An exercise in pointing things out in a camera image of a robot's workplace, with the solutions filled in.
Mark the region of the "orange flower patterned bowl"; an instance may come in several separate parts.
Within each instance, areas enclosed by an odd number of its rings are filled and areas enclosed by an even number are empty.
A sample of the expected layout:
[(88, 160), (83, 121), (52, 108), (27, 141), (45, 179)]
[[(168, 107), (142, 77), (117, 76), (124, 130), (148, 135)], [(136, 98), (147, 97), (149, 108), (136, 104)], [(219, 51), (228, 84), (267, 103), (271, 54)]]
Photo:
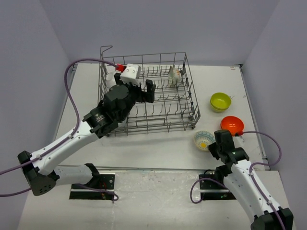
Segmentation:
[(179, 69), (170, 66), (168, 71), (168, 86), (177, 87), (181, 81), (181, 73)]

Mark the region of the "white bowl back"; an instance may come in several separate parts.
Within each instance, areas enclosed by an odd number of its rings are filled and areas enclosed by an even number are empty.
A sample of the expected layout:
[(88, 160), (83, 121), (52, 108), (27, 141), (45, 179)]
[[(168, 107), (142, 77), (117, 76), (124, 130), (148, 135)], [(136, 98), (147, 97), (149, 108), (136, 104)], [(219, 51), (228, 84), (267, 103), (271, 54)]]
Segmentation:
[(116, 81), (115, 81), (115, 78), (114, 78), (114, 75), (115, 75), (115, 71), (113, 72), (110, 72), (106, 75), (106, 86), (110, 89), (111, 87), (115, 86), (116, 85)]

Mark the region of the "lime green bowl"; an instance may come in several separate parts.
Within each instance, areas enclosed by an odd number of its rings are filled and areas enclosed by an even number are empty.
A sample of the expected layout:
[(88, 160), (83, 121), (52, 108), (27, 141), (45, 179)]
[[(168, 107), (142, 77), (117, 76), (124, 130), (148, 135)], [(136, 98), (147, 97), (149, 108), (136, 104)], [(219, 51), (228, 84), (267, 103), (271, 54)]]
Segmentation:
[(227, 101), (227, 102), (232, 102), (230, 96), (228, 96), (227, 94), (223, 93), (223, 92), (216, 92), (214, 93), (211, 98), (210, 98), (210, 102), (213, 102), (213, 101)]
[(211, 105), (211, 109), (215, 111), (216, 113), (223, 113), (229, 109), (229, 107), (231, 106), (231, 102), (217, 100), (217, 101), (210, 102), (210, 105)]

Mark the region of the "blue yellow patterned bowl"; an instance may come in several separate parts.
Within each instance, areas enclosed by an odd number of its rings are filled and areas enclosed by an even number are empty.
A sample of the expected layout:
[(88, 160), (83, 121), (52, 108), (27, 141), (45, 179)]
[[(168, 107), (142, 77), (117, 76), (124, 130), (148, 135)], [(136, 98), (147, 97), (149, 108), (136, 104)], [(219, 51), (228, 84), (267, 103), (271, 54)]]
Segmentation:
[(195, 146), (200, 151), (209, 152), (208, 147), (215, 142), (215, 137), (208, 131), (198, 131), (193, 136)]

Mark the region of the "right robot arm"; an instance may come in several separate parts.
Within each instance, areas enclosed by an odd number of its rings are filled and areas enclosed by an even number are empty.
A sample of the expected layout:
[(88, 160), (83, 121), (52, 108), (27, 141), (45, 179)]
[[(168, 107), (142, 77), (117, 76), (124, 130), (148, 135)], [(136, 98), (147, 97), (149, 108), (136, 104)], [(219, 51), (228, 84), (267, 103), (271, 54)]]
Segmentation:
[(227, 188), (247, 214), (252, 230), (291, 230), (294, 216), (284, 208), (261, 182), (254, 164), (242, 147), (235, 147), (228, 130), (214, 133), (215, 142), (208, 146), (212, 156), (223, 164), (215, 169), (214, 183)]

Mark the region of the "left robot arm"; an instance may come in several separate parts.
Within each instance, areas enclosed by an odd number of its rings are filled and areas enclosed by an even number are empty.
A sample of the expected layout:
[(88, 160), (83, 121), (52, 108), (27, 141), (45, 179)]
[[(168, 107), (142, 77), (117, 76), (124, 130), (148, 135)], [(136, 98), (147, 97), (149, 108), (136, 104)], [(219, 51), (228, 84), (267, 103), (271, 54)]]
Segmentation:
[(79, 149), (118, 128), (136, 103), (153, 103), (156, 88), (152, 80), (146, 80), (146, 90), (143, 91), (140, 83), (124, 83), (119, 73), (114, 78), (116, 85), (105, 93), (97, 107), (82, 120), (77, 120), (71, 132), (40, 150), (18, 154), (18, 161), (33, 195), (41, 196), (55, 186), (64, 184), (79, 184), (89, 188), (99, 185), (99, 172), (93, 164), (74, 167), (60, 164)]

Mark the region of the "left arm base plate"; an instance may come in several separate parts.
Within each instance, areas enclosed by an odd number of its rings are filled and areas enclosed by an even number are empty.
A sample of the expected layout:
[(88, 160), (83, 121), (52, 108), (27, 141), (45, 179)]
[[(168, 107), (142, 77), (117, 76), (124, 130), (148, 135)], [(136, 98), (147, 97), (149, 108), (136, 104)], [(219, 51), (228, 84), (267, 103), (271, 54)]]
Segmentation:
[(86, 187), (71, 185), (69, 200), (98, 200), (115, 202), (118, 198), (115, 195), (115, 173), (103, 173), (99, 175), (91, 184), (86, 184)]

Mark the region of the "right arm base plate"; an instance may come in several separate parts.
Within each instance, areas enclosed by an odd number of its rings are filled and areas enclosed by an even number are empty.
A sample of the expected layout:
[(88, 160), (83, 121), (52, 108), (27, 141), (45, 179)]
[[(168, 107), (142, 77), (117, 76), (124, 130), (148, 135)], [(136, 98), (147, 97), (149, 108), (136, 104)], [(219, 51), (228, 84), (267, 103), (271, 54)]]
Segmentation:
[(235, 200), (231, 192), (215, 182), (203, 180), (199, 182), (202, 201), (207, 200)]

